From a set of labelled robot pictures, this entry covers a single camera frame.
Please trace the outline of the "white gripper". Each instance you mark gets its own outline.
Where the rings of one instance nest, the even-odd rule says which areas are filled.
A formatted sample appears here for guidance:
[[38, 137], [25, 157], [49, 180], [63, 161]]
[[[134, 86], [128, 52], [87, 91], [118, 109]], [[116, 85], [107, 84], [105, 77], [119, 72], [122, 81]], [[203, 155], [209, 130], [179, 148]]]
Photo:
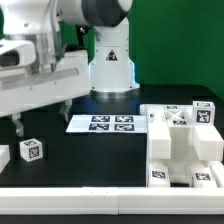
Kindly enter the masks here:
[[21, 112], [64, 101], [60, 113], [66, 121], [73, 98], [90, 92], [86, 50], [67, 52], [52, 73], [28, 75], [25, 69], [3, 71], [0, 77], [0, 117], [12, 115], [19, 137], [24, 136]]

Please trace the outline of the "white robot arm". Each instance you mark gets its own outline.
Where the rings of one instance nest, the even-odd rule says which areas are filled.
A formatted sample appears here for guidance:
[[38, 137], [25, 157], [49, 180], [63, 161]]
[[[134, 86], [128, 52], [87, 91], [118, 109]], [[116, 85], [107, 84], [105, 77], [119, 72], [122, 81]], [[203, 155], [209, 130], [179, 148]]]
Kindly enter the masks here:
[[129, 58], [133, 0], [0, 0], [0, 117], [24, 135], [21, 113], [91, 92], [120, 97], [139, 87]]

